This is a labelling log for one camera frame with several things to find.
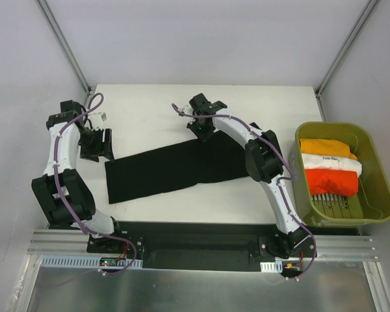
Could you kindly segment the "black t shirt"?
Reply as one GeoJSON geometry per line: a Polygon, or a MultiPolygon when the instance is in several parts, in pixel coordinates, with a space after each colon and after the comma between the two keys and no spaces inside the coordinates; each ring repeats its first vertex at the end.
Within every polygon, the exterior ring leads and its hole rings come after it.
{"type": "Polygon", "coordinates": [[[244,149],[222,131],[105,163],[109,203],[248,177],[244,149]]]}

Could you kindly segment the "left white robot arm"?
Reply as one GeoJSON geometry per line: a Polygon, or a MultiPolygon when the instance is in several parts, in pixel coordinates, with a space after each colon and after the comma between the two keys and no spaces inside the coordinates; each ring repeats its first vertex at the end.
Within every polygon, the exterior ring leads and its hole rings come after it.
{"type": "Polygon", "coordinates": [[[96,207],[94,197],[77,171],[77,160],[114,160],[112,130],[103,126],[104,112],[92,112],[68,100],[60,112],[49,116],[49,158],[43,174],[31,182],[32,191],[50,225],[73,226],[93,238],[111,253],[124,247],[119,223],[96,207]]]}

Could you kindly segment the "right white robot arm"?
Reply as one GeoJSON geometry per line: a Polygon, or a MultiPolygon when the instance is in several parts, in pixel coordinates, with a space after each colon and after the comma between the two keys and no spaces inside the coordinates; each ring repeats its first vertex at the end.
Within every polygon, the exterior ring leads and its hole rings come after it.
{"type": "Polygon", "coordinates": [[[207,140],[215,131],[222,131],[244,148],[246,171],[266,193],[276,219],[278,234],[265,243],[266,251],[275,257],[288,259],[303,248],[309,237],[302,219],[295,211],[285,182],[289,179],[283,170],[289,169],[283,158],[276,134],[262,131],[236,117],[221,101],[210,102],[204,94],[195,95],[189,105],[192,109],[175,108],[181,116],[190,116],[187,124],[197,138],[207,140]]]}

